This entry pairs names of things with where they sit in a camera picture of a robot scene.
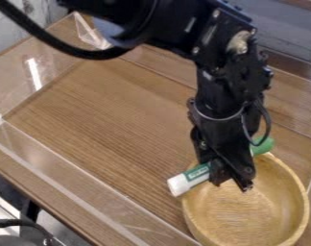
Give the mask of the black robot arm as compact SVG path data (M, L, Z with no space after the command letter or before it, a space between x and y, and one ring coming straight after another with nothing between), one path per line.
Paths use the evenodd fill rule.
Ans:
M196 94L188 99L190 137L198 162L211 168L208 181L235 181L246 191L258 175L252 151L259 126L271 124L264 93L274 73L259 50L258 27L226 0L56 0L90 15L111 47L82 49L51 35L10 2L3 13L51 48L86 60L114 59L143 44L194 62Z

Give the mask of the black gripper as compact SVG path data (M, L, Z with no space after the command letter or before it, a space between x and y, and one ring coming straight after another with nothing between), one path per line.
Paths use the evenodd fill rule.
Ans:
M190 98L187 106L190 138L198 162L208 162L208 181L220 186L234 180L240 190L247 191L258 173L251 147L266 141L266 137L252 139L263 114L260 100L242 104L230 114L218 114L198 98Z

